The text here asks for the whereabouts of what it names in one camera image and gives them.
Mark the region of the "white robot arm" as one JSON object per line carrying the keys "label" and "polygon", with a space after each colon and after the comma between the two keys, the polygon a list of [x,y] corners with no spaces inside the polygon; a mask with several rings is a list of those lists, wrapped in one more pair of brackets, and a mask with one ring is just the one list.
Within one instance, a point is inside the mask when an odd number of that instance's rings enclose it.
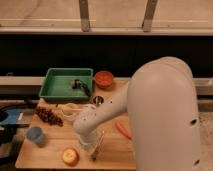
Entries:
{"label": "white robot arm", "polygon": [[96,140],[96,128],[126,112],[136,171],[201,171],[196,88],[190,67],[162,57],[140,67],[122,88],[74,121],[80,142]]}

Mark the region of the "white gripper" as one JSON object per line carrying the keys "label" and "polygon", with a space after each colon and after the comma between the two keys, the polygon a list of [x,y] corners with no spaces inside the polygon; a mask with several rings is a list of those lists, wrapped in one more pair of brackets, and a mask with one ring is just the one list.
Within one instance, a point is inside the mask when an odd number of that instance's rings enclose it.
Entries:
{"label": "white gripper", "polygon": [[96,148],[99,146],[102,138],[102,133],[98,131],[93,131],[87,135],[81,135],[79,138],[79,143],[81,148],[92,154]]}

